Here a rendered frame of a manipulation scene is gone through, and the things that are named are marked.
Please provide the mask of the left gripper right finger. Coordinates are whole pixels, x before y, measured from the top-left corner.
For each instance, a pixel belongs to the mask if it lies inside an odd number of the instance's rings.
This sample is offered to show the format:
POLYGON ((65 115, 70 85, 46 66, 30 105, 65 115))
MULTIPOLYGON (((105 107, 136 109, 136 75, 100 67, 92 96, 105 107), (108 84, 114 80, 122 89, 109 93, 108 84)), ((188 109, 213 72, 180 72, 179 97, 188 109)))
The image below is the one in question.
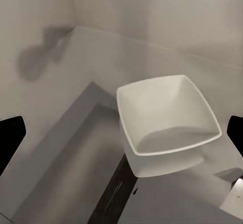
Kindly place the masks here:
POLYGON ((243 156, 243 118, 231 116, 227 134, 243 156))

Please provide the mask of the bowl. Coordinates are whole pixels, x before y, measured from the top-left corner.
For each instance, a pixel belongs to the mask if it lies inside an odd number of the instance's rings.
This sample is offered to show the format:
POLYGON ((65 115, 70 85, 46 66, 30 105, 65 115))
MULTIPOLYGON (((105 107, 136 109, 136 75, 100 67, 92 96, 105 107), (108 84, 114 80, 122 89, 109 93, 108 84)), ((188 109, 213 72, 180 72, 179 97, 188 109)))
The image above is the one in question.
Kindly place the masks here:
POLYGON ((117 89, 126 137, 138 156, 191 149, 222 135, 215 114, 186 75, 142 80, 117 89))

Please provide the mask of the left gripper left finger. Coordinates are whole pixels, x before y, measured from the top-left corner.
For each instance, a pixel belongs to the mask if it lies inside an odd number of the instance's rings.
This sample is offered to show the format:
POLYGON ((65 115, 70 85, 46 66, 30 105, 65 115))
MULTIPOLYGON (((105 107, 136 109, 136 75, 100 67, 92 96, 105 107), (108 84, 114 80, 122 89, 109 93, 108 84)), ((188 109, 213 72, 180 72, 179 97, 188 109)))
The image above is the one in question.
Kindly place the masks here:
POLYGON ((22 116, 0 121, 0 176, 26 135, 22 116))

